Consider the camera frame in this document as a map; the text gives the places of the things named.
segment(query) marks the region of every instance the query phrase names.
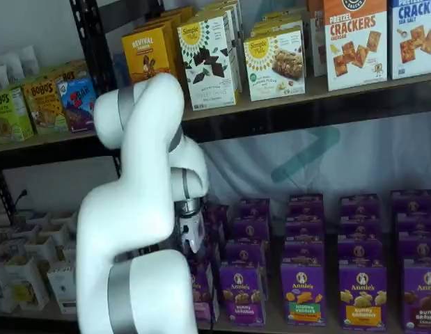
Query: cracker box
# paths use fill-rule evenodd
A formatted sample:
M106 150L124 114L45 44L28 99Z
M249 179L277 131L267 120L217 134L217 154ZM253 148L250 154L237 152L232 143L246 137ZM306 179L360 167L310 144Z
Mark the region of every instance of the cracker box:
M391 77L431 73L431 1L392 0Z
M241 238L226 244L226 260L253 262L258 265L262 280L263 298L268 298L265 245L263 241Z
M244 52L252 101L305 93L300 28L249 38Z
M192 279L192 294L194 297L195 318L198 321L217 322L220 309L217 298L217 290L214 284L211 266L207 263L189 262Z
M280 272L288 323L325 326L327 309L322 263L317 260L301 263L283 258Z
M156 24L137 29L123 37L125 58L133 84L157 73L171 73L177 77L172 35L167 25Z
M33 257L14 256L5 264L14 299L22 310L42 310L49 302Z
M0 92L0 143L24 141L33 128L20 87Z
M431 259L404 259L402 327L409 334L431 334Z
M324 196L321 193L291 195L288 202L289 215L310 214L324 216Z
M229 320L240 326L264 326L266 310L257 265L224 262L220 278Z
M48 271L49 284L63 314L76 314L75 266L66 262L56 263Z
M178 28L194 110L237 103L236 55L230 42L229 19L217 10L190 19Z
M387 80L387 5L324 0L328 89Z
M340 321L344 329L386 331L386 268L365 260L339 260Z
M91 78L64 81L58 85L58 89L70 131L94 129L96 92Z
M323 0L308 0L308 11L310 14L314 76L319 77L327 73Z
M342 216L352 215L380 215L380 201L375 193L364 195L344 196L339 200L340 214Z

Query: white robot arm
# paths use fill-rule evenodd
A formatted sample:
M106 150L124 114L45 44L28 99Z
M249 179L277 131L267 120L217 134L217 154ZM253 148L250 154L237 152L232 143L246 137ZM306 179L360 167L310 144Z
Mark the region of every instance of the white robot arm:
M203 152L180 129L183 110L181 87L169 74L95 103L97 135L108 148L121 147L122 171L119 180L93 189L79 211L77 309L83 334L197 334L181 253L113 260L167 239L175 224L173 202L207 193ZM194 251L200 242L194 240Z

